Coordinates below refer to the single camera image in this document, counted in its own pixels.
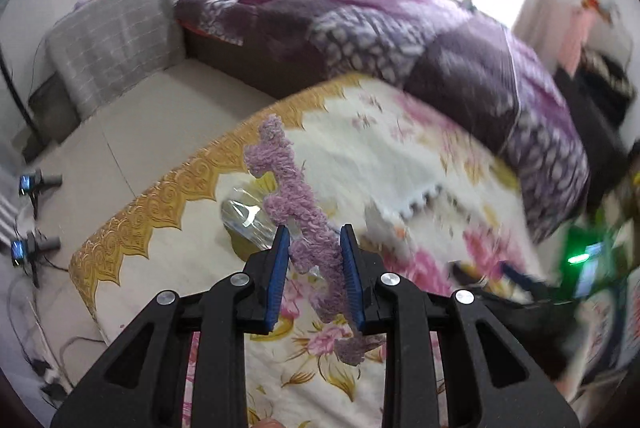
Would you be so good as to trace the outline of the person's left hand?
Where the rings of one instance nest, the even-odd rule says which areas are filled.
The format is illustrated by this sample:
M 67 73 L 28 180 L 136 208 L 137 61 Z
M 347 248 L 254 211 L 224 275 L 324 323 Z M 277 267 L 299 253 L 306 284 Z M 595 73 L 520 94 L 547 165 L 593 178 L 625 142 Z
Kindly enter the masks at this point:
M 272 418 L 265 418 L 256 422 L 253 428 L 285 428 L 280 422 Z

